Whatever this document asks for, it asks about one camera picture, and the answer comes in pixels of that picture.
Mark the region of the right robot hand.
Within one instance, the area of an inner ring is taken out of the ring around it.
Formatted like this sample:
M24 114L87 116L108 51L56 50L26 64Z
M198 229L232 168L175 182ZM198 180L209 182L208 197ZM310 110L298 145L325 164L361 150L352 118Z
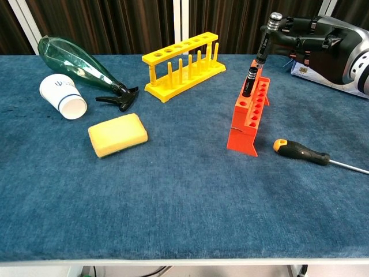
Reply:
M263 26L257 62L283 55L310 67L327 81L353 84L368 94L368 31L329 16L314 19L270 16Z

